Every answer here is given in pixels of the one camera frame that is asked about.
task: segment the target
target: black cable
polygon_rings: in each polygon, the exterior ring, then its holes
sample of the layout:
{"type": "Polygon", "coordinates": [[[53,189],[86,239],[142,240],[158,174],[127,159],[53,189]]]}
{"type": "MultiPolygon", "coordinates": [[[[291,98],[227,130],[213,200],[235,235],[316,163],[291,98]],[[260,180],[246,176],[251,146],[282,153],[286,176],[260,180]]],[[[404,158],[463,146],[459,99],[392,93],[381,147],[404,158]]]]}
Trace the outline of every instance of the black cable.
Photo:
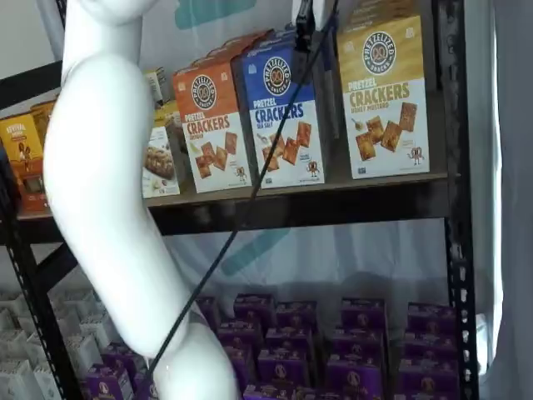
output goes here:
{"type": "Polygon", "coordinates": [[[259,179],[256,181],[256,183],[253,186],[252,195],[248,199],[248,201],[247,201],[247,203],[245,205],[244,211],[240,215],[237,216],[237,223],[235,224],[235,227],[233,228],[232,233],[230,234],[230,236],[228,237],[228,239],[224,243],[224,246],[222,246],[221,251],[218,253],[217,257],[215,258],[215,260],[213,261],[213,263],[211,264],[211,266],[207,270],[206,274],[203,276],[203,278],[200,281],[200,283],[198,283],[198,285],[192,291],[191,296],[189,297],[189,299],[187,300],[187,303],[185,304],[185,307],[180,312],[179,316],[177,317],[176,322],[174,323],[174,325],[172,326],[172,329],[168,333],[167,338],[165,339],[165,341],[161,345],[161,348],[159,349],[159,352],[157,353],[155,358],[152,360],[152,363],[150,364],[150,367],[148,368],[147,374],[144,377],[144,379],[142,380],[141,385],[139,385],[139,388],[144,388],[152,380],[153,372],[156,369],[157,364],[161,360],[161,357],[164,354],[165,350],[167,350],[167,347],[168,347],[170,341],[172,340],[172,338],[174,337],[174,334],[176,333],[176,330],[181,325],[181,323],[183,321],[183,318],[185,318],[185,316],[187,315],[187,313],[188,313],[189,309],[191,308],[192,304],[194,303],[194,301],[196,300],[198,295],[202,292],[202,289],[206,285],[207,280],[209,280],[211,275],[215,272],[215,270],[218,267],[218,264],[220,263],[220,261],[226,255],[227,249],[232,245],[233,240],[235,239],[235,236],[239,233],[239,231],[241,230],[242,226],[246,222],[246,220],[248,218],[248,214],[252,210],[253,202],[254,202],[254,200],[257,197],[257,192],[259,192],[259,189],[261,187],[261,182],[262,182],[263,178],[265,177],[265,175],[267,174],[268,165],[270,164],[270,161],[271,161],[271,159],[272,159],[272,157],[274,155],[274,151],[277,148],[277,143],[279,142],[279,138],[281,136],[281,131],[283,130],[283,127],[285,126],[285,122],[286,122],[287,118],[289,117],[289,113],[292,110],[292,106],[294,105],[294,102],[296,101],[296,97],[298,96],[298,93],[300,92],[303,83],[306,81],[307,75],[309,75],[311,73],[312,67],[313,67],[316,59],[318,58],[318,54],[320,54],[320,51],[323,49],[324,44],[326,43],[326,40],[327,40],[328,35],[329,35],[329,32],[331,30],[331,26],[333,25],[333,20],[334,20],[334,18],[336,16],[336,9],[337,9],[338,3],[339,3],[339,0],[335,0],[335,4],[333,6],[333,9],[331,10],[330,17],[327,19],[326,27],[324,29],[321,41],[320,41],[318,47],[316,48],[316,51],[312,54],[310,61],[307,63],[306,69],[305,69],[304,73],[302,74],[301,79],[300,79],[300,81],[298,82],[298,84],[296,86],[296,90],[292,94],[292,96],[291,96],[291,98],[289,100],[289,104],[285,108],[285,112],[283,114],[283,118],[281,119],[280,126],[277,129],[277,131],[276,131],[276,137],[272,141],[272,146],[271,146],[270,152],[268,153],[268,157],[265,160],[265,165],[263,166],[263,169],[261,170],[261,173],[259,174],[259,179]]]}

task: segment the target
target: sea salt crackers box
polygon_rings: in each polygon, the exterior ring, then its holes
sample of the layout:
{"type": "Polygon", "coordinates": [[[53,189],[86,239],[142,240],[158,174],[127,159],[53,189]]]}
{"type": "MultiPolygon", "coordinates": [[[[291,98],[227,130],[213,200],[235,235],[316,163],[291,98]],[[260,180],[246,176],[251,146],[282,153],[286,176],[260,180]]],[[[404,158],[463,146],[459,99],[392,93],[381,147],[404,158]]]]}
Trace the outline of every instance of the sea salt crackers box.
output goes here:
{"type": "Polygon", "coordinates": [[[337,35],[354,178],[430,169],[421,18],[382,7],[337,35]]]}
{"type": "MultiPolygon", "coordinates": [[[[291,81],[293,40],[252,49],[242,59],[257,166],[265,165],[289,99],[296,90],[291,81]]],[[[279,142],[268,164],[262,188],[325,182],[329,154],[323,62],[316,62],[312,79],[302,86],[289,110],[279,142]]]]}
{"type": "Polygon", "coordinates": [[[207,57],[174,74],[174,91],[198,193],[252,185],[253,145],[244,133],[250,123],[237,98],[240,71],[232,68],[237,51],[239,47],[207,57]]]}

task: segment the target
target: yellow pretzel crackers box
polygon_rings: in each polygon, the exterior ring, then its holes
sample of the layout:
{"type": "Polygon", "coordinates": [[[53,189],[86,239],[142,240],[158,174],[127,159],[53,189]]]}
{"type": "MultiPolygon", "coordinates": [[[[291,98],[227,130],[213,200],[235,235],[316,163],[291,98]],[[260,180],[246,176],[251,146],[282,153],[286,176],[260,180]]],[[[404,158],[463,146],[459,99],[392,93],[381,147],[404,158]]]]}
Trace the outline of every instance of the yellow pretzel crackers box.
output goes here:
{"type": "Polygon", "coordinates": [[[429,172],[421,19],[380,13],[337,35],[351,173],[429,172]]]}

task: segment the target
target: black metal shelf frame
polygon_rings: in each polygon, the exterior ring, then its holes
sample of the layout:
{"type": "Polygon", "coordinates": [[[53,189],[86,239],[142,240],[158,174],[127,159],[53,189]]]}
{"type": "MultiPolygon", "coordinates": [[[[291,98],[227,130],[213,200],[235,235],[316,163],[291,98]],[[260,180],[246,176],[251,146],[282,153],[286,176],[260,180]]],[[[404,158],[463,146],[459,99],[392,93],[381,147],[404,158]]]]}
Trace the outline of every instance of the black metal shelf frame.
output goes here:
{"type": "MultiPolygon", "coordinates": [[[[441,71],[445,98],[448,178],[259,197],[256,207],[261,212],[254,213],[246,229],[443,218],[448,293],[459,321],[461,399],[478,400],[464,0],[433,2],[436,43],[439,44],[439,51],[436,51],[440,61],[438,70],[441,71]],[[390,198],[401,199],[408,208],[402,213],[391,211],[386,202],[390,198]],[[320,204],[320,212],[315,209],[317,204],[320,204]],[[364,213],[354,211],[362,208],[364,213]]],[[[0,109],[57,88],[60,75],[61,62],[55,62],[0,80],[0,109]]],[[[8,188],[6,177],[0,171],[0,243],[7,247],[60,393],[69,400],[82,399],[47,296],[47,292],[76,266],[76,258],[68,246],[62,244],[37,265],[30,243],[62,242],[61,233],[50,217],[18,220],[8,188]]],[[[235,214],[244,201],[232,199],[168,205],[151,211],[164,235],[217,232],[232,227],[235,214]]]]}

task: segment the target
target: teal graphic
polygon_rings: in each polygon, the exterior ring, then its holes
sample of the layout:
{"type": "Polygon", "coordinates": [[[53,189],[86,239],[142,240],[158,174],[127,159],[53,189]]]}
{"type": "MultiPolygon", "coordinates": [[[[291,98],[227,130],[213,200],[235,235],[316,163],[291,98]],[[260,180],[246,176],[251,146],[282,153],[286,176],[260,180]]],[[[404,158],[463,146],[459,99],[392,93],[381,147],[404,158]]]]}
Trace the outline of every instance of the teal graphic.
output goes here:
{"type": "Polygon", "coordinates": [[[254,240],[245,244],[237,252],[227,257],[221,265],[222,271],[227,275],[239,273],[260,256],[268,252],[281,241],[291,229],[267,229],[257,235],[254,240]]]}
{"type": "Polygon", "coordinates": [[[176,26],[190,29],[232,14],[249,10],[257,0],[179,0],[175,13],[176,26]]]}

